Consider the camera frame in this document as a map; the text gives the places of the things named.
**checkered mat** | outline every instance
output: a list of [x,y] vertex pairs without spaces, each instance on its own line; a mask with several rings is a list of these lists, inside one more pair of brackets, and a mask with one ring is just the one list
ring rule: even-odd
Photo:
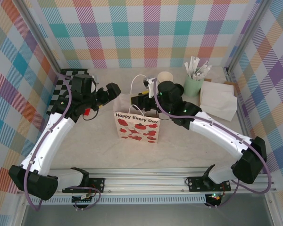
[[[67,77],[73,78],[76,74],[89,74],[87,69],[62,69],[61,74],[66,75]],[[71,80],[67,80],[68,84],[71,87]],[[53,91],[53,95],[47,110],[49,114],[56,100],[67,90],[67,86],[64,84],[63,80],[59,78],[55,90]]]

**metal frame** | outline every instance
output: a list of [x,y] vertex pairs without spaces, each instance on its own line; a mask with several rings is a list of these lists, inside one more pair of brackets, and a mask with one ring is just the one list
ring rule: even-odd
[[[105,190],[103,195],[173,195],[173,194],[210,194],[211,192],[189,192],[185,184],[187,177],[199,177],[207,168],[157,168],[157,169],[85,169],[91,178],[105,178]],[[259,174],[255,182],[247,185],[256,191],[262,191],[267,187],[266,174]],[[272,184],[271,192],[276,191]],[[239,187],[237,193],[250,193]],[[56,195],[69,195],[61,191]]]
[[[93,204],[98,200],[96,195],[91,201],[79,201],[79,204]],[[39,198],[32,197],[34,205],[38,205]],[[141,204],[191,204],[206,203],[204,194],[159,194],[159,195],[101,195],[97,205],[141,205]],[[42,202],[44,205],[73,205],[72,195],[54,195],[51,199]]]
[[18,194],[16,196],[16,199],[17,199],[16,202],[18,202],[18,207],[16,210],[16,214],[13,216],[13,219],[10,223],[10,226],[20,226],[22,224],[25,215],[26,206],[28,205],[28,202],[24,194]]
[[258,8],[258,10],[256,11],[249,27],[247,28],[243,39],[239,45],[239,47],[237,48],[232,61],[230,62],[229,66],[228,66],[228,71],[231,72],[233,70],[233,68],[237,65],[238,61],[240,60],[248,42],[252,39],[256,29],[258,28],[261,19],[263,18],[263,16],[265,15],[266,11],[268,10],[270,4],[272,3],[273,0],[262,0],[261,4]]
[[[225,73],[226,80],[232,81],[232,78],[229,75],[229,72],[226,71],[226,69],[224,69],[224,73]],[[244,116],[244,113],[242,111],[240,104],[238,104],[238,107],[237,107],[237,115],[238,115],[239,123],[240,123],[243,134],[251,137],[250,131],[247,127],[246,118]],[[275,194],[274,193],[266,193],[265,199],[266,199],[267,207],[268,207],[268,210],[269,210],[269,213],[271,215],[271,218],[272,218],[274,225],[283,226],[283,221],[282,221],[280,210],[279,210],[277,202],[276,202]]]
[[49,48],[46,40],[44,39],[38,25],[35,23],[33,16],[29,12],[29,9],[23,2],[23,0],[13,0],[15,6],[17,7],[19,13],[27,23],[27,26],[31,33],[33,34],[34,38],[36,39],[37,43],[39,44],[40,48],[44,52],[45,56],[47,57],[49,63],[51,64],[52,68],[55,70],[55,72],[60,72],[61,68],[58,65],[58,62],[56,61],[51,49]]

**metal bracket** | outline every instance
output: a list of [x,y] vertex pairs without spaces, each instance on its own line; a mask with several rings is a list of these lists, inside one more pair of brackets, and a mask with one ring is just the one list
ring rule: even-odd
[[[101,193],[104,192],[105,179],[104,178],[89,178],[88,185],[85,187],[94,187]],[[62,190],[62,193],[89,193],[89,189],[69,189]]]
[[224,181],[221,184],[214,184],[211,189],[203,183],[203,177],[188,177],[186,185],[189,187],[190,192],[229,192],[231,184],[229,181]]

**plaid wallpaper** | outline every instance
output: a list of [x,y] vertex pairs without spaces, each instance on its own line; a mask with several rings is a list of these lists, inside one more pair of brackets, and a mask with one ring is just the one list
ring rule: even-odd
[[241,42],[242,42],[242,39],[244,37],[244,34],[245,32],[247,31],[248,27],[250,26],[250,23],[251,23],[251,20],[254,18],[259,6],[260,6],[260,3],[262,2],[262,0],[256,0],[249,16],[247,17],[247,20],[238,36],[238,39],[230,53],[230,56],[228,57],[227,61],[226,61],[226,64],[225,64],[225,67],[228,67],[229,64],[231,63],[232,59],[233,59],[233,56],[235,55],[236,51],[237,51],[237,48],[240,46]]
[[274,0],[248,43],[233,79],[252,136],[264,137],[267,164],[283,209],[283,0]]
[[249,0],[26,4],[62,68],[178,67],[191,55],[221,65]]
[[0,226],[15,209],[17,188],[8,170],[41,134],[56,80],[12,0],[0,0]]

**floor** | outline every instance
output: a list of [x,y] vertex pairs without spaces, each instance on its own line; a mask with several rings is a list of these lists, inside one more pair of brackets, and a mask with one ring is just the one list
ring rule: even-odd
[[[89,73],[99,77],[98,87],[114,82],[120,86],[123,93],[129,93],[131,81],[137,74],[157,76],[161,71],[169,71],[174,76],[174,82],[183,85],[186,76],[184,68],[93,69]],[[207,78],[223,83],[223,69],[213,67]],[[133,92],[144,90],[142,77],[139,77],[133,84]],[[183,99],[198,104],[198,97],[183,96]],[[213,118],[241,133],[237,115],[231,122]],[[113,116],[113,103],[109,103],[100,109],[96,119],[78,120],[64,139],[51,168],[207,167],[228,162],[232,163],[233,158],[221,147],[200,134],[175,125],[171,120],[161,122],[158,144],[119,139]]]
[[237,194],[224,207],[204,204],[96,205],[75,211],[71,205],[43,205],[39,212],[26,208],[22,226],[272,226],[262,195]]

